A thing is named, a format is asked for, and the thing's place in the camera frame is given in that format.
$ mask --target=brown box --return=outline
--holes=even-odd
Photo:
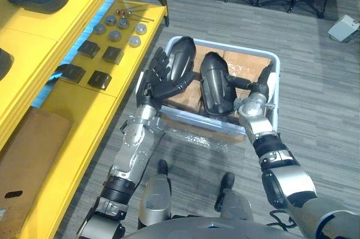
[[[0,151],[1,239],[20,232],[70,128],[67,119],[31,107]]]
[[[168,98],[163,103],[169,107],[198,114],[201,106],[200,82],[193,80],[185,92]]]

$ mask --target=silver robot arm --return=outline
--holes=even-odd
[[[184,41],[190,46],[192,44],[195,49],[192,39],[185,38]],[[124,236],[125,228],[120,221],[126,217],[129,200],[141,181],[164,130],[164,124],[158,117],[161,102],[183,92],[195,76],[191,65],[191,68],[181,72],[182,76],[168,80],[168,64],[166,53],[158,48],[149,68],[139,78],[136,114],[130,116],[122,128],[124,137],[121,148],[103,183],[102,192],[87,214],[76,238],[116,239]]]
[[[163,124],[150,105],[141,105],[123,129],[121,149],[115,157],[100,196],[90,209],[76,238],[122,238],[128,202],[139,184],[149,157],[163,132]]]
[[[310,176],[264,116],[267,97],[259,91],[251,91],[238,103],[237,112],[259,157],[269,203],[285,210],[307,238],[359,238],[360,216],[335,200],[317,196]]]

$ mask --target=white plastic bin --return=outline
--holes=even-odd
[[[166,45],[165,52],[168,54],[172,45],[181,37],[173,37],[169,40]],[[277,130],[277,120],[278,120],[278,99],[279,99],[279,74],[280,74],[280,60],[272,52],[262,51],[259,49],[251,49],[240,46],[227,45],[217,42],[210,42],[201,39],[194,39],[195,44],[201,46],[207,46],[210,48],[222,49],[224,51],[244,53],[247,55],[255,55],[260,57],[265,57],[270,59],[273,62],[273,70],[276,73],[276,85],[274,90],[274,95],[270,102],[268,103],[268,112],[266,114],[267,118],[271,122],[274,130]],[[197,127],[214,130],[217,132],[222,132],[230,136],[246,135],[244,127],[240,125],[235,125],[231,123],[222,122],[217,119],[207,118],[198,114],[193,114],[188,111],[182,111],[175,108],[171,108],[163,105],[161,112],[167,114],[172,120],[194,125]]]

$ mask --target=metal disc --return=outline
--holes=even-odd
[[[114,25],[116,23],[116,17],[114,15],[108,15],[105,18],[106,25]]]
[[[93,32],[97,35],[101,35],[105,33],[105,31],[106,31],[106,26],[104,24],[97,24],[93,28]]]
[[[138,33],[139,35],[144,35],[147,32],[147,28],[145,24],[138,24],[135,27],[135,32]]]
[[[138,35],[132,35],[129,38],[129,44],[131,47],[134,47],[134,48],[139,47],[141,44],[140,37]]]
[[[116,42],[116,41],[119,41],[120,38],[122,38],[122,34],[119,31],[114,30],[109,33],[108,38],[111,41]]]

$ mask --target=yellow shelf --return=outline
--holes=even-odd
[[[0,0],[0,46],[15,58],[7,82],[0,81],[0,150],[103,1],[69,0],[46,15]]]
[[[116,0],[105,16],[113,14],[116,8],[122,8],[125,4],[134,6],[142,3]],[[122,40],[116,43],[107,40],[107,33],[112,28],[116,29],[116,25],[107,26],[107,32],[104,35],[92,34],[89,40],[98,43],[101,47],[97,56],[90,59],[76,55],[72,61],[72,64],[86,70],[80,83],[75,84],[63,79],[56,83],[43,103],[42,109],[67,118],[74,122],[74,125],[39,191],[18,238],[52,238],[54,236],[165,12],[166,7],[147,5],[147,10],[143,15],[154,19],[154,22],[146,24],[147,33],[141,36],[142,44],[137,48],[132,48],[127,44],[128,37],[134,34],[133,28],[138,23],[137,21],[130,21],[130,28],[121,30]],[[101,58],[109,45],[124,49],[124,56],[119,65],[107,63]],[[95,69],[112,76],[105,91],[87,85]]]

